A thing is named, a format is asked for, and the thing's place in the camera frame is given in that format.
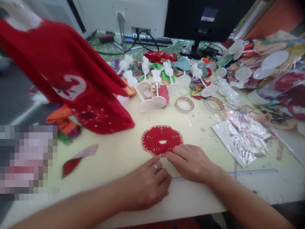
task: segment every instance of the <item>keyboard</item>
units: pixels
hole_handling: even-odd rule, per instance
[[[137,35],[124,34],[124,37],[126,43],[134,43],[135,39],[137,38]],[[140,35],[139,38],[143,45],[156,46],[156,44],[153,42],[150,36]],[[173,45],[173,42],[170,38],[154,38],[154,39],[159,47],[169,47]]]

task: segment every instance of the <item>pixelated area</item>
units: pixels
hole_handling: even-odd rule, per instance
[[[44,187],[57,150],[57,126],[0,126],[0,200],[27,200]]]

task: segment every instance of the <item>wall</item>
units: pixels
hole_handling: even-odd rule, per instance
[[[244,40],[263,39],[278,30],[290,32],[305,19],[298,0],[277,0]]]

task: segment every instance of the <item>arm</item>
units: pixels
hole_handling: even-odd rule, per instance
[[[185,179],[207,184],[244,228],[294,228],[263,199],[212,163],[200,147],[176,146],[166,156]]]
[[[63,200],[11,228],[93,228],[119,212],[148,209],[168,195],[172,179],[159,159],[156,156],[125,177]]]

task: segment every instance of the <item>left hand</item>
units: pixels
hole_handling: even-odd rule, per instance
[[[149,209],[168,195],[167,190],[172,177],[162,168],[159,159],[160,156],[154,156],[136,170],[115,181],[122,198],[122,211]]]

